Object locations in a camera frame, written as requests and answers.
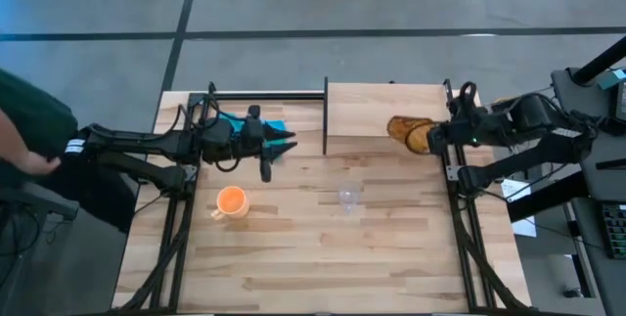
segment person's arm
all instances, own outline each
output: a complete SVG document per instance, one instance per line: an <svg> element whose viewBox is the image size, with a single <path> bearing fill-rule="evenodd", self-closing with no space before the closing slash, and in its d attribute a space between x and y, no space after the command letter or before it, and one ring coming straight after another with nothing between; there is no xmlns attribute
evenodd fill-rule
<svg viewBox="0 0 626 316"><path fill-rule="evenodd" d="M48 174L61 164L58 158L48 161L31 152L16 125L2 109L0 109L0 158L31 175Z"/></svg>

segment gray floor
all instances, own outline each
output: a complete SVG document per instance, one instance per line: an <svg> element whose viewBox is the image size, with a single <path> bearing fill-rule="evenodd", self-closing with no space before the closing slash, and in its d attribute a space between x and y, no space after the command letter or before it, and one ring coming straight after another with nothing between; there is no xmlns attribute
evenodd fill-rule
<svg viewBox="0 0 626 316"><path fill-rule="evenodd" d="M172 32L184 0L0 0L2 33ZM188 30L626 26L624 0L194 0ZM476 82L483 102L548 86L619 35L190 40L174 90L321 89L336 81ZM151 128L171 40L0 42L6 68L72 106L81 124ZM559 226L559 213L546 224ZM559 236L519 239L533 304L593 313L559 297L568 248ZM40 242L16 314L101 311L111 302L125 237L85 212Z"/></svg>

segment orange cup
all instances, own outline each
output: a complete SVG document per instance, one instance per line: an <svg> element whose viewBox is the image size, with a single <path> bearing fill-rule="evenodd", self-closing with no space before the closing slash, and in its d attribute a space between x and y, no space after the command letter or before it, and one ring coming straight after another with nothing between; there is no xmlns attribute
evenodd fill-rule
<svg viewBox="0 0 626 316"><path fill-rule="evenodd" d="M247 200L244 189L236 186L228 186L217 194L217 209L211 213L214 220L224 217L243 218L250 210L250 202Z"/></svg>

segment white label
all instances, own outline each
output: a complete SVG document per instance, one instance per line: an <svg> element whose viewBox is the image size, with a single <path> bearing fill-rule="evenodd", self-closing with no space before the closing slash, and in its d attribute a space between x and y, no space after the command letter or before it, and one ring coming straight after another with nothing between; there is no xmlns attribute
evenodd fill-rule
<svg viewBox="0 0 626 316"><path fill-rule="evenodd" d="M512 194L516 193L519 190L521 190L521 192L511 197ZM530 187L527 183L524 182L505 179L502 182L502 194L504 194L505 198L509 199L509 202L512 203L515 200L530 195ZM535 227L535 216L530 216L528 218L519 220L516 223L513 223L513 231L517 235L536 238L537 227Z"/></svg>
<svg viewBox="0 0 626 316"><path fill-rule="evenodd" d="M580 134L582 134L582 133L580 133L578 131L575 131L575 130L563 129L563 128L556 128L555 130L553 130L552 133L560 135L560 136L572 138L572 139L577 137L577 136L580 136Z"/></svg>
<svg viewBox="0 0 626 316"><path fill-rule="evenodd" d="M73 139L69 140L67 143L68 146L83 146L85 144L85 140L82 139Z"/></svg>
<svg viewBox="0 0 626 316"><path fill-rule="evenodd" d="M66 154L80 154L82 152L82 146L67 146Z"/></svg>

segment wooden tabletop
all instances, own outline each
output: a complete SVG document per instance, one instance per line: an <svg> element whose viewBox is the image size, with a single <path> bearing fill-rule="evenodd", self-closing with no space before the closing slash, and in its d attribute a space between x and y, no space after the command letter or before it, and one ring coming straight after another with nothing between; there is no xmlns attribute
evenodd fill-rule
<svg viewBox="0 0 626 316"><path fill-rule="evenodd" d="M450 118L441 85L330 82L328 94L329 136L387 137L394 115Z"/></svg>
<svg viewBox="0 0 626 316"><path fill-rule="evenodd" d="M156 132L169 127L187 97L163 94ZM273 165L271 183L261 182L255 159L243 160L232 173L203 164L179 312L467 311L439 158L409 154L382 137L330 137L332 151L324 157L321 101L255 103L265 119L283 120L295 131L299 144ZM243 115L249 104L220 106ZM493 160L488 148L467 154L470 163ZM364 189L350 214L337 201L337 187L346 181ZM246 190L250 213L214 222L216 195L228 185ZM154 188L144 188L137 205L156 196ZM506 205L491 198L476 204L489 261L529 304ZM162 199L135 217L113 306L127 301L155 266L166 207ZM475 265L472 275L478 286ZM169 284L167 279L163 302Z"/></svg>

